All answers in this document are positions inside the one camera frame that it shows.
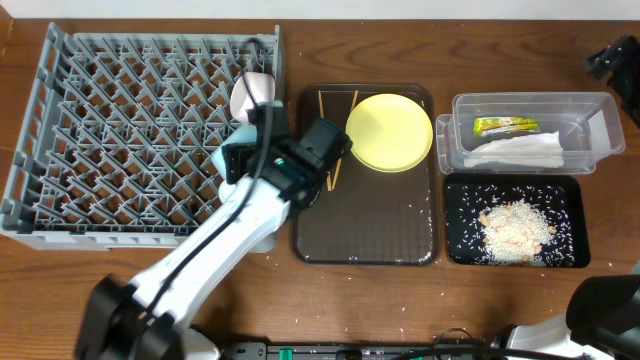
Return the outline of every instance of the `wooden table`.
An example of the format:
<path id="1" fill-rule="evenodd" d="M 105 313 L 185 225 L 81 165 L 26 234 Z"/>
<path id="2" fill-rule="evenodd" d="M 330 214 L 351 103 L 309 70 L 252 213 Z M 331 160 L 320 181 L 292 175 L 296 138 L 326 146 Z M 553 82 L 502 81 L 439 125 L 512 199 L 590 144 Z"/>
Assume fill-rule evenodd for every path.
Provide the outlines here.
<path id="1" fill-rule="evenodd" d="M 314 82 L 413 82 L 429 89 L 436 114 L 456 94 L 610 91 L 583 60 L 630 22 L 61 20 L 68 33 L 284 32 L 290 108 Z M 8 169 L 48 21 L 18 20 L 0 58 L 0 168 Z M 273 342 L 425 343 L 450 327 L 489 338 L 511 323 L 561 314 L 594 275 L 628 273 L 640 258 L 640 130 L 621 115 L 622 155 L 580 176 L 592 261 L 586 269 L 460 266 L 444 254 L 431 266 L 310 266 L 278 233 L 268 256 L 247 255 L 211 294 L 196 323 L 226 338 Z M 4 182 L 5 175 L 0 176 Z M 68 359 L 89 292 L 108 273 L 128 280 L 167 250 L 35 251 L 0 241 L 0 358 Z"/>

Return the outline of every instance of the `dish rack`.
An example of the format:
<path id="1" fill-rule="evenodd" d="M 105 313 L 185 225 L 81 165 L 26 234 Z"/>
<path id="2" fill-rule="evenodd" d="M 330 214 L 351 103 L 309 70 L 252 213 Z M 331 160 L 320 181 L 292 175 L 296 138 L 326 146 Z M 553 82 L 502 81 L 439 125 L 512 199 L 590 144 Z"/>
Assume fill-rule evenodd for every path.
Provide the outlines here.
<path id="1" fill-rule="evenodd" d="M 264 44 L 240 45 L 249 37 Z M 245 71 L 273 74 L 274 35 L 65 34 L 51 23 L 0 206 L 40 250 L 175 247 L 221 205 L 211 155 L 240 125 Z"/>

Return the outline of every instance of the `wooden chopsticks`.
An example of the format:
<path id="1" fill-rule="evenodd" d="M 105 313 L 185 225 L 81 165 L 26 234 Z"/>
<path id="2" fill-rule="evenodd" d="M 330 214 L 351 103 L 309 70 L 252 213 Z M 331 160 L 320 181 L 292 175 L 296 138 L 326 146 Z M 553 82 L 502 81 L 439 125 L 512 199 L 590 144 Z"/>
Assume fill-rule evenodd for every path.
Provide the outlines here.
<path id="1" fill-rule="evenodd" d="M 351 110 L 349 113 L 353 111 L 353 108 L 356 107 L 356 101 L 358 100 L 358 90 L 353 94 L 353 101 L 351 101 Z M 324 109 L 322 108 L 322 92 L 318 90 L 318 104 L 320 105 L 320 117 L 324 118 Z M 342 165 L 342 157 L 338 159 L 338 163 L 336 164 L 336 173 L 333 176 L 333 181 L 331 181 L 331 171 L 327 174 L 327 190 L 332 191 L 336 188 L 336 182 L 338 181 L 338 174 L 340 173 L 340 165 Z"/>

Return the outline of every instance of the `yellow plate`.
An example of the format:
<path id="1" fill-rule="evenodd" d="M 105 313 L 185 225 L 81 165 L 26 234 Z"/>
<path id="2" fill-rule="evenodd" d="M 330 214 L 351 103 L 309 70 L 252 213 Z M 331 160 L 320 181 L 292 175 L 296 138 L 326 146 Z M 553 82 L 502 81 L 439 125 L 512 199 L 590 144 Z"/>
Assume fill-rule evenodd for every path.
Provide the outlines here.
<path id="1" fill-rule="evenodd" d="M 383 172 L 409 170 L 429 153 L 433 128 L 420 105 L 404 96 L 381 94 L 356 106 L 347 120 L 351 151 Z"/>

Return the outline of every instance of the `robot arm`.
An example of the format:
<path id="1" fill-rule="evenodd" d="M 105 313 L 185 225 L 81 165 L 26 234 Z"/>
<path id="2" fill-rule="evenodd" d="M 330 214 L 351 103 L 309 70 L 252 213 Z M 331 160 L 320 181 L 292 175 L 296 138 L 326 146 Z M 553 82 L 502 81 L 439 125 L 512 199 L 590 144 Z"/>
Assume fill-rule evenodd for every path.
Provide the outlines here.
<path id="1" fill-rule="evenodd" d="M 76 343 L 76 358 L 218 359 L 216 346 L 191 329 L 198 309 L 247 252 L 289 216 L 315 201 L 327 171 L 351 145 L 344 132 L 321 118 L 299 142 L 290 139 L 282 103 L 276 102 L 271 109 L 274 132 L 264 134 L 261 122 L 254 122 L 258 125 L 258 142 L 268 136 L 272 144 L 260 177 L 240 178 L 222 207 L 177 249 L 137 274 L 128 285 L 120 286 L 110 277 L 102 280 L 89 299 Z M 253 116 L 264 117 L 265 111 L 264 106 L 258 107 Z M 246 159 L 251 149 L 246 145 L 238 149 L 237 158 L 233 158 L 234 149 L 227 151 L 233 173 L 251 173 L 250 165 L 238 161 Z M 237 213 L 254 181 L 251 197 Z M 229 223 L 236 213 L 235 220 Z M 173 281 L 168 280 L 170 274 L 175 276 Z"/>
<path id="2" fill-rule="evenodd" d="M 149 306 L 160 286 L 178 264 L 213 233 L 244 198 L 252 179 L 243 177 L 231 197 L 180 247 L 131 279 L 136 287 L 133 299 Z M 171 314 L 176 326 L 188 329 L 209 293 L 240 259 L 265 236 L 275 232 L 289 215 L 289 201 L 264 179 L 258 179 L 250 202 L 215 241 L 211 242 L 180 272 L 155 307 L 154 316 Z"/>
<path id="3" fill-rule="evenodd" d="M 191 329 L 209 293 L 240 259 L 289 215 L 290 201 L 264 179 L 257 179 L 251 200 L 236 221 L 182 269 L 153 310 L 149 329 L 145 309 L 169 274 L 236 210 L 252 178 L 243 177 L 231 197 L 177 249 L 140 272 L 125 287 L 110 278 L 95 288 L 76 345 L 78 359 L 217 360 L 218 348 Z"/>

